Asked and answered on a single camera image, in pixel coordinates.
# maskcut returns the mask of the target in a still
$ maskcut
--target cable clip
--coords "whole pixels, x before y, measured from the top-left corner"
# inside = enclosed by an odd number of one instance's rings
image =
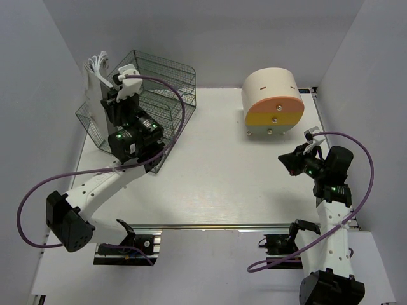
[[[303,154],[310,153],[315,146],[319,146],[322,142],[325,141],[325,139],[316,140],[314,138],[314,135],[312,134],[315,131],[316,131],[316,133],[320,132],[319,127],[315,126],[315,127],[312,127],[311,129],[304,131],[304,136],[309,145],[304,149]]]

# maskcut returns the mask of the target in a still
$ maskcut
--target orange stripe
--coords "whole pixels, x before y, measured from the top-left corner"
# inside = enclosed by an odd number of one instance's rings
[[[296,97],[268,97],[256,102],[249,112],[275,112],[278,105],[282,106],[282,112],[304,111],[303,101]]]

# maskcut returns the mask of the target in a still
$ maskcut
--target wire basket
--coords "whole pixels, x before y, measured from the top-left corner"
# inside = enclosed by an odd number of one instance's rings
[[[184,129],[197,107],[195,70],[187,65],[133,50],[113,69],[107,80],[114,84],[113,75],[118,72],[119,67],[127,64],[133,64],[141,75],[160,78],[178,90],[185,102]],[[173,139],[181,122],[181,105],[176,95],[162,84],[143,79],[139,105],[163,126],[162,142],[167,145]],[[87,102],[76,111],[76,116],[95,145],[100,150],[111,154],[107,139],[103,139]],[[152,169],[153,173],[158,173],[169,153],[170,150],[165,152],[161,162]]]

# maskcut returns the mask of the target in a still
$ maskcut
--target white wall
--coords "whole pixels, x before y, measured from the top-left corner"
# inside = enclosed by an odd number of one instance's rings
[[[193,66],[197,85],[241,86],[257,69],[317,86],[363,0],[45,0],[78,63],[131,49]]]
[[[318,105],[327,130],[357,137],[373,155],[375,185],[358,220],[373,232],[397,304],[407,304],[406,12],[405,0],[365,0],[322,80]],[[368,163],[355,155],[350,183],[360,202]]]
[[[26,304],[40,251],[16,228],[17,205],[37,182],[72,170],[83,143],[74,112],[81,75],[41,0],[4,0],[0,10],[0,298]],[[25,232],[45,238],[45,199],[69,179],[34,193],[24,209]]]

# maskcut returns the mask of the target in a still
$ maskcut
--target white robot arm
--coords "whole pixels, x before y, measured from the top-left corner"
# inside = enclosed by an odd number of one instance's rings
[[[114,80],[120,90],[111,90],[107,99],[100,101],[110,122],[118,128],[108,138],[112,154],[117,158],[107,167],[111,171],[98,173],[63,195],[55,191],[47,197],[46,224],[69,252],[89,242],[133,246],[131,239],[135,234],[124,221],[96,219],[93,214],[121,188],[149,172],[162,159],[163,128],[139,107],[142,80],[126,78],[139,73],[132,64],[118,71]],[[132,166],[141,162],[146,164]]]

